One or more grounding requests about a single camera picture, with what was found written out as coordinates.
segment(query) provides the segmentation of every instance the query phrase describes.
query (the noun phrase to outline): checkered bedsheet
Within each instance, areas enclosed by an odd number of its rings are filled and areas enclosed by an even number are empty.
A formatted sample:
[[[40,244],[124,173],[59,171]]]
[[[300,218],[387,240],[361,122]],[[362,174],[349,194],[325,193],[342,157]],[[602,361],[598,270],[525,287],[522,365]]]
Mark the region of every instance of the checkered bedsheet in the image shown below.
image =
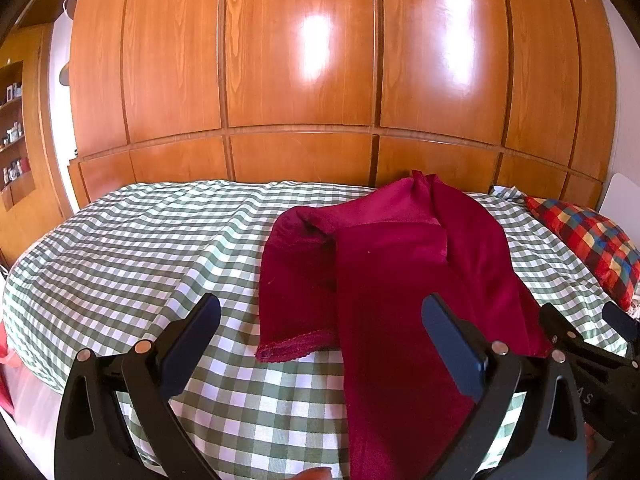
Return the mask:
[[[183,318],[205,291],[222,323],[186,390],[171,406],[223,479],[281,479],[312,466],[349,477],[339,351],[295,362],[254,358],[260,326],[262,247],[275,219],[296,205],[333,205],[367,194],[334,184],[134,184],[82,209],[11,270],[2,300],[11,346],[58,392],[73,358],[127,351]],[[504,227],[513,266],[539,303],[564,311],[589,342],[626,345],[600,316],[607,296],[574,254],[535,221],[516,189],[473,194]],[[484,466],[498,462],[520,412],[514,398]],[[120,397],[140,454],[155,464],[129,399]]]

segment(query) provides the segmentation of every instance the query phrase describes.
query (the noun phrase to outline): red garment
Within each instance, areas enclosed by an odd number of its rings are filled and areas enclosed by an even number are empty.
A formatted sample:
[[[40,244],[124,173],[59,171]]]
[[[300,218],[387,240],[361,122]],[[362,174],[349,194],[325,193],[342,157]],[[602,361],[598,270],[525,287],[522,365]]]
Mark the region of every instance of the red garment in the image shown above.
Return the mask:
[[[290,209],[265,244],[256,357],[342,349],[352,480],[421,478],[472,407],[422,326],[432,292],[489,341],[550,350],[502,227],[435,175],[414,171],[351,202]]]

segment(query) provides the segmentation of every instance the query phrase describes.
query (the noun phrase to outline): wooden shelf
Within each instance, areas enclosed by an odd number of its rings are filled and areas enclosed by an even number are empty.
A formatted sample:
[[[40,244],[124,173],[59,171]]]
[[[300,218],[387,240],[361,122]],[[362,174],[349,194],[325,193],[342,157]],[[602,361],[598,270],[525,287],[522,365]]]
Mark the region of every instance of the wooden shelf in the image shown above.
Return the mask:
[[[3,146],[2,148],[0,148],[0,153],[4,152],[4,150],[8,150],[10,147],[12,147],[14,144],[18,144],[19,142],[22,142],[24,140],[24,134],[22,134],[20,137],[18,137],[17,139],[14,140],[14,142],[10,142],[9,144],[7,144],[6,146]]]
[[[0,198],[4,205],[4,210],[9,211],[20,200],[26,197],[31,191],[35,189],[35,183],[33,181],[33,174],[31,170],[22,174],[14,181],[9,182],[6,186],[0,190]]]
[[[15,105],[16,103],[20,103],[22,102],[22,96],[20,97],[15,97],[13,99],[11,99],[10,101],[5,102],[3,105],[0,105],[0,114],[6,110],[7,108],[11,108],[13,105]]]

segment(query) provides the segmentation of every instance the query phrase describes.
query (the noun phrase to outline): red checkered pillow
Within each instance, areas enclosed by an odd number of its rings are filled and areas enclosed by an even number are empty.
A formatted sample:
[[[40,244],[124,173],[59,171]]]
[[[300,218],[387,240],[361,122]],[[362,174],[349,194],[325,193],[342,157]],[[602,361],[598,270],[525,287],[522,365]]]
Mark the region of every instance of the red checkered pillow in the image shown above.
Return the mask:
[[[542,198],[525,199],[531,214],[556,234],[593,273],[620,308],[631,307],[640,253],[619,225],[593,209]]]

